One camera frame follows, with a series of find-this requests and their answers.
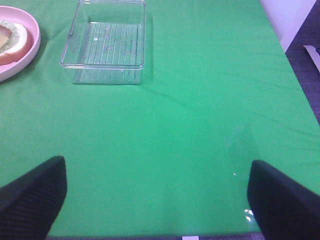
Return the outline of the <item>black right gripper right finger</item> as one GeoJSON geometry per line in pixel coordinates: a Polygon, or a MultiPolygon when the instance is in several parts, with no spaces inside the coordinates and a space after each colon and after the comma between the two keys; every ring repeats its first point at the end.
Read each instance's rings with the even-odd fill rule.
{"type": "Polygon", "coordinates": [[[263,160],[251,164],[247,199],[266,240],[320,238],[320,196],[263,160]]]}

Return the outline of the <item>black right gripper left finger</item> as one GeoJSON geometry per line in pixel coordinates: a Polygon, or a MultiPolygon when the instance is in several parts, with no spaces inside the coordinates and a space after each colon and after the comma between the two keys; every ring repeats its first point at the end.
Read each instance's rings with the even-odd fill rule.
{"type": "Polygon", "coordinates": [[[0,238],[44,240],[67,195],[63,156],[54,156],[0,189],[0,238]]]}

